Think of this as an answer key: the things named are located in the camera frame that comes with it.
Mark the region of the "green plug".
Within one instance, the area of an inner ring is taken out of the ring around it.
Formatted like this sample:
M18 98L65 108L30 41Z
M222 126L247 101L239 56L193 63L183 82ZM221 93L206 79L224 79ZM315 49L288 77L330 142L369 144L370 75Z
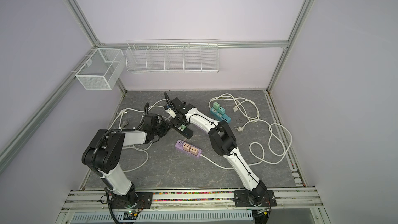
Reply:
M180 130L180 131L183 131L183 130L185 130L187 127L185 126L185 125L181 125L178 129Z
M220 104L217 102L213 102L213 109L218 110L220 107Z

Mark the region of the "black power strip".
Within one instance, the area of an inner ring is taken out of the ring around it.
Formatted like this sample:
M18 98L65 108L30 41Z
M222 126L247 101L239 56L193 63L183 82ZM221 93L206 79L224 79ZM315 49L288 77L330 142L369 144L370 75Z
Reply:
M189 128L186 128L185 130L180 131L180 130L178 129L180 126L181 126L181 125L178 125L178 126L172 125L172 127L173 127L179 134L181 134L184 138L186 138L186 139L191 139L191 138L193 137L193 131L190 130Z

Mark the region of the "teal power strip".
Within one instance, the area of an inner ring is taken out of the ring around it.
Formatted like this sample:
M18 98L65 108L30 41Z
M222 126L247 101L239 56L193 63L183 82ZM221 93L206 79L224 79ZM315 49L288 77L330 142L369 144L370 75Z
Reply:
M221 115L218 113L218 110L213 109L213 107L210 108L209 111L218 121L226 121L227 123L230 123L231 118L226 113Z

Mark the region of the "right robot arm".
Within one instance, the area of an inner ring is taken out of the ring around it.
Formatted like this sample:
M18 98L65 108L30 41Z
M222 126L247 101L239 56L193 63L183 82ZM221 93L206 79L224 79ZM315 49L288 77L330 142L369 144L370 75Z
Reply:
M208 134L215 153L224 157L240 178L248 193L249 205L270 204L271 195L266 185L244 160L229 124L224 120L217 121L206 116L193 105L186 104L177 97L171 100L167 93L164 94L164 97L166 100L164 108L172 117L172 123L185 126L193 124Z

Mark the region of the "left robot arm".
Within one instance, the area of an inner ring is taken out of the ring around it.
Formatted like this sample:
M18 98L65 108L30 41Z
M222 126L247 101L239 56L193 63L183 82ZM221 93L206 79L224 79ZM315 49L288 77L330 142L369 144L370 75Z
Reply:
M170 122L160 115L146 115L138 127L132 129L99 129L82 155L82 163L106 185L105 191L121 207L134 208L138 202L134 184L120 165L123 148L138 144L152 144L170 130Z

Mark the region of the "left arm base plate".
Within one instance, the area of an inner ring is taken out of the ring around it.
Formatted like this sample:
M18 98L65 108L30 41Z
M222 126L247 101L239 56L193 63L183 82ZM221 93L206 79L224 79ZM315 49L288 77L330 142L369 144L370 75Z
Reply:
M110 205L112 209L149 209L152 204L153 192L144 191L119 196L112 194Z

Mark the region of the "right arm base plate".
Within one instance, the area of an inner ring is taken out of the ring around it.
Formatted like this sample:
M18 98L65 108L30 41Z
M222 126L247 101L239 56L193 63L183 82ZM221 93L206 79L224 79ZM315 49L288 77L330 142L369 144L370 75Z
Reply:
M276 197L272 190L267 190L263 195L256 197L248 190L236 190L233 192L233 201L236 207L275 207Z

